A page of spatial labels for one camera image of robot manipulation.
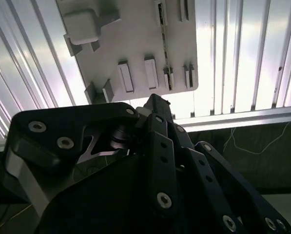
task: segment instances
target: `corrugated metal ceiling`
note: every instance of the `corrugated metal ceiling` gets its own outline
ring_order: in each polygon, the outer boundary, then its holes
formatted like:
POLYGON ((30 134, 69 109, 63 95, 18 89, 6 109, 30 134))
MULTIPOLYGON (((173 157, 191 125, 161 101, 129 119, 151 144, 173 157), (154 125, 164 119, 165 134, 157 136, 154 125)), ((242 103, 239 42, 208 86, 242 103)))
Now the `corrugated metal ceiling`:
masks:
MULTIPOLYGON (((175 118, 291 106, 291 0, 195 0, 195 16, 199 87, 164 97, 175 118)), ((0 138, 19 111, 88 103, 64 34, 54 0, 0 0, 0 138)))
POLYGON ((53 0, 0 0, 0 138, 19 111, 88 104, 53 0))

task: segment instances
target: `robotic arm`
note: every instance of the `robotic arm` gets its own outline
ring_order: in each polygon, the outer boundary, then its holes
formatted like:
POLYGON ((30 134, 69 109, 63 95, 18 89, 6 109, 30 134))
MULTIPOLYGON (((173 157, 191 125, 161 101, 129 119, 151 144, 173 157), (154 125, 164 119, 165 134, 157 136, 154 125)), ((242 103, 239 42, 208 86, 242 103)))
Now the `robotic arm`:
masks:
POLYGON ((191 143, 157 95, 136 110, 109 103, 21 112, 5 167, 12 190, 22 189, 40 216, 36 233, 291 234, 212 145, 191 143), (77 163, 123 149, 129 155, 73 182, 77 163))

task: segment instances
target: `white wire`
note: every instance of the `white wire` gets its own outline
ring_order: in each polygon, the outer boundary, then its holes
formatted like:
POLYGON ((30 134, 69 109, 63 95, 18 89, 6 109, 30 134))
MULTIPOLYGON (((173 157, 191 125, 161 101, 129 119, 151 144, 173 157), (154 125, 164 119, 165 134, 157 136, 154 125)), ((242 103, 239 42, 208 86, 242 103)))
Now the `white wire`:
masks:
POLYGON ((285 133, 285 130, 286 130, 286 128, 287 128, 287 126, 288 126, 289 124, 290 124, 290 122, 288 122, 288 123, 285 125, 285 127, 284 127, 284 129, 283 129, 281 135, 279 135, 277 138, 275 138, 275 139, 272 140, 269 144, 267 144, 267 146, 266 146, 262 151, 260 151, 260 152, 252 152, 252 151, 249 151, 249 150, 243 149, 243 148, 241 148, 241 147, 238 147, 238 146, 236 145, 235 137, 234 137, 234 135, 233 135, 235 129, 234 129, 233 131, 232 131, 232 129, 231 129, 231 135, 230 135, 229 139, 227 140, 227 142, 225 143, 225 144, 226 144, 225 147, 227 146, 229 140, 230 140, 231 137, 232 137, 233 142, 234 142, 234 147, 235 147, 235 148, 237 148, 237 149, 239 149, 239 150, 242 150, 242 151, 245 151, 245 152, 247 152, 247 153, 251 153, 251 154, 253 154, 253 155, 260 155, 260 154, 262 154, 263 152, 265 152, 265 150, 266 150, 270 145, 272 145, 274 142, 276 142, 278 139, 280 139, 280 138, 283 136, 283 134, 285 133))
POLYGON ((228 143, 229 143, 229 141, 230 141, 230 139, 231 139, 231 137, 232 137, 232 135, 233 135, 235 129, 236 129, 236 128, 231 128, 231 134, 230 134, 230 137, 229 137, 229 139, 228 139, 228 140, 223 144, 223 146, 224 146, 223 151, 225 151, 225 148, 227 147, 227 145, 228 145, 228 143))

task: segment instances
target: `gray surface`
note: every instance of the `gray surface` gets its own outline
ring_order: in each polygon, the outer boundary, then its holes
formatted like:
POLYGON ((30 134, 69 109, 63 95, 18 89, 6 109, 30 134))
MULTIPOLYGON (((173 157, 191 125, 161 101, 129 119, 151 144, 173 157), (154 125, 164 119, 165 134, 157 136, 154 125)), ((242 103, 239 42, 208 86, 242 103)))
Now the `gray surface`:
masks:
MULTIPOLYGON (((94 9, 98 16, 111 13, 117 8, 121 20, 106 25, 99 37, 100 48, 94 53, 83 45, 83 50, 76 55, 85 84, 94 82, 97 90, 101 90, 107 79, 110 79, 114 92, 114 101, 148 97, 151 93, 171 93, 165 87, 163 69, 166 66, 163 50, 161 28, 157 24, 154 0, 116 0, 116 1, 57 1, 61 14, 64 16, 72 11, 86 8, 94 9), (104 5, 113 6, 101 12, 104 5), (153 56, 159 89, 150 90, 144 59, 153 56), (127 60, 129 64, 134 93, 126 93, 121 85, 117 72, 117 64, 127 60)), ((176 89, 173 92, 194 90, 187 89, 183 65, 191 62, 197 68, 196 33, 194 20, 194 1, 189 1, 190 20, 181 22, 176 0, 166 1, 167 48, 170 65, 173 68, 176 89)))

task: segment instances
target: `cable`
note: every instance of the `cable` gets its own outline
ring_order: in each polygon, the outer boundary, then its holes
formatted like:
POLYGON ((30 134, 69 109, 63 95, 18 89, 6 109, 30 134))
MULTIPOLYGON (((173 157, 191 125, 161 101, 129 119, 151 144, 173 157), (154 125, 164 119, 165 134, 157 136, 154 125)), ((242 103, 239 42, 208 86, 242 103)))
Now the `cable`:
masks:
POLYGON ((232 135, 233 135, 235 129, 236 129, 236 128, 231 128, 231 134, 230 134, 230 137, 229 137, 229 139, 228 139, 228 140, 223 144, 223 146, 224 146, 224 148, 223 148, 223 152, 225 151, 225 148, 227 147, 227 145, 228 145, 230 139, 232 138, 232 135))
POLYGON ((275 138, 275 139, 272 140, 269 144, 267 144, 267 146, 266 146, 262 151, 260 151, 260 152, 252 152, 252 151, 249 151, 249 150, 243 149, 243 148, 241 148, 241 147, 238 147, 238 146, 236 145, 235 137, 234 137, 234 135, 233 135, 235 129, 234 129, 233 131, 231 130, 231 136, 230 136, 230 138, 232 137, 233 142, 234 142, 234 147, 235 147, 235 148, 237 148, 237 149, 239 149, 239 150, 242 150, 242 151, 245 151, 245 152, 247 152, 247 153, 253 154, 253 155, 260 155, 260 154, 262 154, 263 152, 265 152, 265 150, 266 150, 270 145, 272 145, 274 142, 276 142, 278 139, 280 139, 280 138, 283 136, 283 134, 285 133, 285 130, 286 130, 286 128, 287 128, 287 126, 288 126, 289 124, 290 124, 290 122, 288 122, 288 123, 285 125, 285 127, 284 127, 284 129, 283 129, 281 135, 279 135, 277 138, 275 138))
POLYGON ((4 210, 3 214, 2 214, 2 216, 1 216, 1 218, 0 218, 0 223, 3 221, 5 215, 7 214, 8 210, 9 210, 9 208, 10 208, 10 204, 8 204, 8 205, 6 206, 6 208, 5 208, 5 210, 4 210))
POLYGON ((16 216, 20 215, 21 213, 23 213, 24 211, 26 211, 28 208, 30 208, 32 206, 32 204, 30 204, 29 206, 26 206, 24 209, 20 210, 19 212, 17 212, 15 215, 11 216, 10 218, 8 218, 4 223, 0 224, 0 228, 2 228, 8 221, 10 221, 11 219, 15 218, 16 216))

